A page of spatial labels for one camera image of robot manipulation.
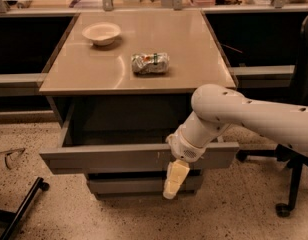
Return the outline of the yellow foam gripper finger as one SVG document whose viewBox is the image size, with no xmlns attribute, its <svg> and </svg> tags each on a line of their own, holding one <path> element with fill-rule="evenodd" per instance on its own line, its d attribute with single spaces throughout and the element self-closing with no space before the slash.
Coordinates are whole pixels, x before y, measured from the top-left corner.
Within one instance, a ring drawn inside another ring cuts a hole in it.
<svg viewBox="0 0 308 240">
<path fill-rule="evenodd" d="M 189 164 L 182 160 L 176 159 L 168 164 L 163 189 L 163 196 L 166 199 L 173 199 L 177 195 L 189 171 Z"/>
</svg>

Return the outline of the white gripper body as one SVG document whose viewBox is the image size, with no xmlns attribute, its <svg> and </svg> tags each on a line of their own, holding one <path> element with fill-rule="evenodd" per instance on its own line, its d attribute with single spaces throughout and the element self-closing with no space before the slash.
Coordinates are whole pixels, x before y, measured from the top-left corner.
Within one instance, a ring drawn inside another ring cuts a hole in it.
<svg viewBox="0 0 308 240">
<path fill-rule="evenodd" d="M 172 155 L 184 162 L 196 162 L 205 152 L 208 134 L 202 127 L 180 125 L 166 138 Z"/>
</svg>

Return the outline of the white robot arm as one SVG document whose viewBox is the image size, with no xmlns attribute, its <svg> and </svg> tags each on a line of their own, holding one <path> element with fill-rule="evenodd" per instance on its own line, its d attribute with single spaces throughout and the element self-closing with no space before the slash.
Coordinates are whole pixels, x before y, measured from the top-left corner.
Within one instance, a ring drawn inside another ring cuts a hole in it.
<svg viewBox="0 0 308 240">
<path fill-rule="evenodd" d="M 176 158 L 168 165 L 163 196 L 172 199 L 189 173 L 189 165 L 231 125 L 245 127 L 308 158 L 308 106 L 248 99 L 225 87 L 206 84 L 191 98 L 192 112 L 166 138 Z"/>
</svg>

